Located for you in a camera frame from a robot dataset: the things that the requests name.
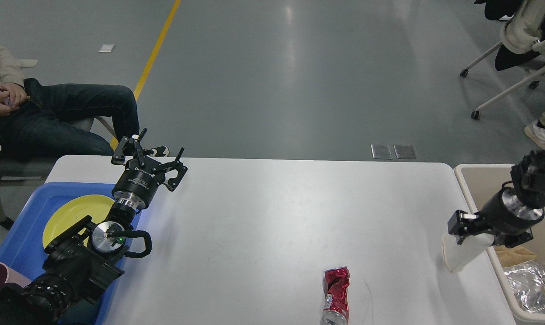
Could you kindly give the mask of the person's bare hand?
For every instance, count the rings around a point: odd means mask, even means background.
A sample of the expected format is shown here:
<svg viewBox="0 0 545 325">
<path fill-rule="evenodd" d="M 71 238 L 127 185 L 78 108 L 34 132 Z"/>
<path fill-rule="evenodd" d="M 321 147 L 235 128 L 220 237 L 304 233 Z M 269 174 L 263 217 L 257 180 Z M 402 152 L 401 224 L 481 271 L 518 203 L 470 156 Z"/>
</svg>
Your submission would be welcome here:
<svg viewBox="0 0 545 325">
<path fill-rule="evenodd" d="M 0 118 L 10 115 L 29 99 L 24 88 L 16 83 L 0 84 Z"/>
</svg>

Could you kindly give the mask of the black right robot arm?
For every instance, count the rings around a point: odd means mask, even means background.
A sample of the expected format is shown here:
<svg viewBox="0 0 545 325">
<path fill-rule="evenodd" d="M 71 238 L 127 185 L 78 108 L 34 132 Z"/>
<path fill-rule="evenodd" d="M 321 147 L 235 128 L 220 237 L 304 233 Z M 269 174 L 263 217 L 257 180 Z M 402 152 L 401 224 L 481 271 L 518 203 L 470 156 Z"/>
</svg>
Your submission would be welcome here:
<svg viewBox="0 0 545 325">
<path fill-rule="evenodd" d="M 463 244 L 472 235 L 493 235 L 492 246 L 514 248 L 534 238 L 531 228 L 545 217 L 545 150 L 530 154 L 510 169 L 511 187 L 501 189 L 474 214 L 457 210 L 448 234 Z"/>
</svg>

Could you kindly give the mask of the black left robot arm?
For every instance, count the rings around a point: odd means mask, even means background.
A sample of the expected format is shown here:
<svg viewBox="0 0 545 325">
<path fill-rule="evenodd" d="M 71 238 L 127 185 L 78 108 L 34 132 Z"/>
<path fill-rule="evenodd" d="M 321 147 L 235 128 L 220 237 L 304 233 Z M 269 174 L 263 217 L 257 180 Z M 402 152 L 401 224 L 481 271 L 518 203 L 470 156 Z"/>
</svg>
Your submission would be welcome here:
<svg viewBox="0 0 545 325">
<path fill-rule="evenodd" d="M 112 189 L 114 202 L 105 219 L 95 223 L 86 215 L 48 243 L 43 274 L 26 286 L 0 285 L 0 325 L 55 325 L 66 311 L 87 301 L 95 304 L 124 274 L 116 264 L 126 257 L 151 253 L 148 232 L 131 225 L 149 207 L 160 185 L 175 190 L 187 172 L 181 162 L 184 148 L 169 162 L 155 160 L 138 135 L 123 137 L 111 157 L 124 172 Z"/>
</svg>

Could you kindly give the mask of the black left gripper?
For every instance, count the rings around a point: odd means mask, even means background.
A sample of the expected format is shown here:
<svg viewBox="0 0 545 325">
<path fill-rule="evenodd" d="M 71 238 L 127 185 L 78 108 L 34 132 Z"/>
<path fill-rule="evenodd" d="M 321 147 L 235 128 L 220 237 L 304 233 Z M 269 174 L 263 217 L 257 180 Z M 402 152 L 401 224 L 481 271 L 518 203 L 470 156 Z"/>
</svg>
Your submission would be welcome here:
<svg viewBox="0 0 545 325">
<path fill-rule="evenodd" d="M 153 158 L 145 158 L 140 143 L 146 132 L 148 128 L 139 134 L 122 137 L 111 157 L 112 165 L 125 168 L 112 189 L 112 197 L 117 202 L 130 201 L 134 210 L 148 208 L 160 185 L 164 185 L 170 192 L 175 191 L 187 173 L 187 167 L 180 160 L 184 147 L 180 148 L 173 161 L 165 164 Z"/>
</svg>

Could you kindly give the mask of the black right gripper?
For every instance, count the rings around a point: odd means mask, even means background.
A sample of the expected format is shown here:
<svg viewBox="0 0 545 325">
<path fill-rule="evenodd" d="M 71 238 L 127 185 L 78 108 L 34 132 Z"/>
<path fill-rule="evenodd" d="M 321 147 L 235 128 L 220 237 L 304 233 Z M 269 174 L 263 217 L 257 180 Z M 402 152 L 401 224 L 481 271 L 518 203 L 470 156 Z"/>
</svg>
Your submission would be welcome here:
<svg viewBox="0 0 545 325">
<path fill-rule="evenodd" d="M 472 235 L 488 234 L 490 245 L 512 249 L 534 239 L 532 227 L 544 217 L 543 205 L 528 205 L 514 188 L 505 187 L 475 214 L 456 210 L 448 220 L 447 229 L 457 245 Z"/>
</svg>

